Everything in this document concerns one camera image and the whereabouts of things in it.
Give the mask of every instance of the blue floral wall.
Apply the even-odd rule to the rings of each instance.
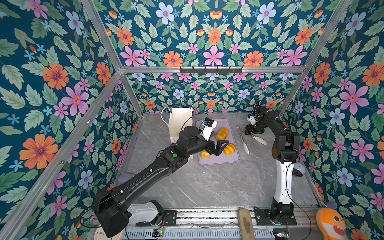
[[[77,0],[2,1],[0,25],[3,227],[114,69]],[[97,189],[110,187],[136,118],[119,83],[18,239],[85,239],[84,229],[67,229]],[[88,173],[88,186],[79,184]],[[59,201],[61,212],[51,216]]]
[[[384,236],[382,0],[354,1],[286,113],[300,158],[348,237]]]
[[[96,7],[126,66],[297,66],[337,3],[112,0]]]

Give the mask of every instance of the round white object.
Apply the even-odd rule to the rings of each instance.
[[[125,235],[125,229],[121,231],[119,234],[109,238],[105,235],[105,232],[102,227],[98,228],[96,230],[94,240],[122,240]]]

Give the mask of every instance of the robotic arm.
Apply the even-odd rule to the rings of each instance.
[[[96,205],[93,207],[101,226],[107,237],[113,237],[123,230],[132,219],[134,207],[132,203],[147,189],[152,187],[160,179],[174,173],[188,162],[188,157],[195,153],[206,150],[209,154],[219,156],[229,141],[217,141],[217,145],[209,140],[213,128],[217,122],[205,118],[203,128],[187,126],[179,134],[176,143],[165,148],[155,161],[139,172],[127,182],[107,191],[101,189],[96,194]],[[147,208],[161,209],[156,201],[147,203]],[[162,219],[162,212],[155,212],[153,224],[158,224]]]
[[[269,127],[275,135],[272,156],[276,159],[277,184],[270,210],[270,218],[275,224],[294,219],[291,201],[292,171],[299,157],[300,135],[285,127],[275,111],[268,111],[265,106],[256,104],[253,114],[248,116],[251,124],[245,127],[245,134],[264,133]]]

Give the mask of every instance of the cable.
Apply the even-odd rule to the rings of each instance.
[[[287,169],[289,168],[289,166],[291,166],[291,165],[294,164],[294,163],[296,163],[296,162],[291,162],[291,163],[288,165]],[[288,192],[287,175],[288,175],[288,170],[287,170],[287,172],[285,173],[285,187],[286,187],[286,191],[287,191],[287,193],[288,193],[288,197],[291,199],[291,201],[292,201],[296,206],[298,206],[298,207],[305,213],[305,215],[307,215],[308,220],[310,221],[310,231],[308,232],[308,235],[307,235],[305,238],[302,239],[302,240],[306,240],[306,239],[310,236],[310,234],[311,234],[311,230],[312,230],[312,222],[311,222],[311,218],[308,216],[308,214],[307,214],[307,213],[306,213],[306,212],[305,212],[299,205],[297,205],[296,202],[294,202],[294,201],[292,200],[292,198],[291,198],[291,196],[290,196],[290,194],[289,194],[289,192]]]
[[[191,116],[190,118],[188,118],[188,119],[185,121],[185,123],[184,123],[183,126],[181,127],[180,131],[183,130],[184,125],[188,122],[189,119],[191,119],[192,117],[194,117],[194,116],[196,116],[196,115],[199,115],[199,114],[206,114],[206,115],[207,115],[207,118],[209,117],[208,113],[196,113],[195,115]]]

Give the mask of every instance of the blue flower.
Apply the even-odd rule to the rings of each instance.
[[[85,71],[85,69],[83,69],[83,71],[81,72],[81,74],[83,75],[83,77],[86,77],[88,73]]]
[[[352,156],[349,156],[349,160],[351,161],[351,163],[355,163],[356,161],[355,161],[355,157],[352,157]]]
[[[19,169],[19,168],[23,168],[23,166],[21,166],[22,165],[22,163],[23,163],[23,161],[20,161],[20,162],[18,162],[17,160],[14,160],[13,161],[15,164],[14,165],[11,165],[11,166],[9,166],[9,168],[13,168],[14,170],[14,172],[17,172],[17,170]]]
[[[70,185],[72,181],[70,180],[70,178],[68,178],[67,180],[64,181],[65,185],[64,187],[68,187]]]
[[[44,45],[39,45],[39,44],[36,44],[37,46],[37,51],[38,52],[41,52],[41,53],[44,53],[46,50],[44,49]]]
[[[307,15],[307,19],[308,19],[308,20],[311,20],[312,18],[313,18],[312,13]]]
[[[210,21],[210,20],[209,20],[209,16],[204,16],[203,21],[205,21],[205,23],[209,22],[209,21]]]
[[[40,130],[40,133],[44,133],[44,135],[47,135],[47,132],[50,132],[51,130],[49,129],[49,125],[44,126],[41,125],[42,130]]]
[[[175,24],[169,22],[167,28],[169,28],[170,30],[175,29]]]
[[[172,13],[173,15],[175,15],[175,17],[178,17],[178,16],[180,16],[180,12],[179,11],[177,11],[177,10],[175,10],[173,13]]]
[[[108,21],[108,23],[110,23],[112,21],[111,17],[109,15],[104,15],[106,21]]]
[[[346,39],[347,38],[347,32],[345,31],[342,35],[341,35],[341,40],[343,40],[343,39]]]
[[[252,11],[252,17],[257,17],[257,15],[259,15],[259,10],[256,9],[256,11]]]
[[[7,117],[7,119],[12,121],[11,124],[14,125],[15,122],[19,123],[18,119],[20,119],[20,117],[16,117],[16,115],[12,114],[12,117]]]
[[[56,188],[56,191],[53,193],[56,197],[60,195],[60,189]]]
[[[69,226],[65,226],[65,227],[64,227],[64,231],[62,231],[61,234],[64,234],[64,236],[66,236],[67,233],[69,233],[69,231],[70,231],[70,227],[69,227]]]
[[[44,26],[44,29],[45,29],[45,30],[50,31],[51,28],[52,28],[51,25],[48,23],[47,20],[45,20],[44,22],[41,22],[41,24]]]
[[[25,50],[25,55],[24,55],[24,57],[26,57],[26,58],[28,58],[30,61],[32,60],[32,59],[36,59],[35,57],[34,57],[34,53],[29,53],[27,50]]]
[[[86,32],[86,31],[81,31],[81,32],[83,33],[83,38],[86,38],[86,39],[89,38],[89,36],[87,35],[87,32]]]
[[[337,176],[336,174],[333,174],[332,178],[333,178],[334,181],[336,181],[339,178],[339,176]]]
[[[221,21],[226,23],[228,21],[228,15],[227,16],[223,16],[223,19],[221,19]]]
[[[376,9],[375,5],[376,5],[376,4],[374,4],[372,7],[370,7],[370,8],[369,8],[369,11],[368,11],[369,13],[372,13],[372,12],[373,12],[373,10],[375,10],[375,9]]]
[[[367,210],[369,211],[370,214],[376,212],[376,209],[373,208],[372,204],[369,205],[369,207],[367,208]]]
[[[373,233],[373,236],[375,237],[375,238],[379,238],[379,236],[381,236],[381,234],[379,234],[378,232],[376,232],[376,229],[374,229],[373,231],[372,231],[372,233]]]
[[[261,23],[256,23],[256,29],[260,30],[264,26]]]
[[[123,21],[123,20],[124,20],[124,15],[122,15],[121,13],[119,13],[118,18],[120,18],[120,20]]]
[[[345,18],[344,22],[345,23],[349,23],[351,21],[351,18],[352,18],[352,16],[349,16],[349,17]]]
[[[349,72],[347,72],[347,70],[344,70],[344,72],[342,72],[341,75],[342,75],[343,77],[346,77],[346,76],[348,76],[348,73],[349,73]]]
[[[77,190],[78,190],[77,192],[78,195],[81,195],[81,193],[84,191],[83,187],[79,187]]]
[[[52,114],[52,108],[50,108],[49,106],[47,106],[46,109],[43,109],[43,112],[45,112],[46,115],[49,116],[49,114]]]
[[[82,23],[85,23],[85,19],[84,19],[84,16],[82,16],[82,15],[79,15],[79,18],[80,18],[80,19],[79,19],[79,21],[80,21],[80,22],[82,22]]]
[[[61,6],[59,3],[57,3],[57,9],[60,10],[60,12],[64,11],[64,7]]]
[[[327,14],[326,15],[322,15],[321,18],[320,18],[320,22],[323,22],[324,20],[326,20],[327,16],[328,16]]]

